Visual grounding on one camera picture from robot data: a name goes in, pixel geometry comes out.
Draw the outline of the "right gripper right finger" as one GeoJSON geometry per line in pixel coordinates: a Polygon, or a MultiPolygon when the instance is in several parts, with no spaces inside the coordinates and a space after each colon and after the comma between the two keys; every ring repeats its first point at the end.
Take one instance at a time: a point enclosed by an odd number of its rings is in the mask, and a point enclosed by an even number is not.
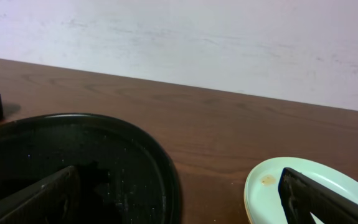
{"type": "Polygon", "coordinates": [[[358,224],[358,204],[292,168],[283,169],[278,193],[289,224],[313,224],[313,217],[323,223],[358,224]]]}

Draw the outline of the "mint plate with crumbs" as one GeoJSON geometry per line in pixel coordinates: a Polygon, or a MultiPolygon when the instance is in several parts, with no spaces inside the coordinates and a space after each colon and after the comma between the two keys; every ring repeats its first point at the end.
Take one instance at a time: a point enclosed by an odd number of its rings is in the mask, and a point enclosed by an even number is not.
{"type": "Polygon", "coordinates": [[[302,173],[358,204],[358,182],[349,176],[307,159],[275,157],[259,163],[247,177],[244,202],[250,223],[287,223],[278,193],[278,184],[285,167],[302,173]]]}

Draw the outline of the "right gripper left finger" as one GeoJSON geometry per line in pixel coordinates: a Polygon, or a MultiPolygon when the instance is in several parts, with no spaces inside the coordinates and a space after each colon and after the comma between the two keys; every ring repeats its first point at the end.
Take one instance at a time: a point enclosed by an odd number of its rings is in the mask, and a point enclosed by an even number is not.
{"type": "Polygon", "coordinates": [[[74,223],[81,198],[78,169],[68,166],[0,200],[0,223],[74,223]]]}

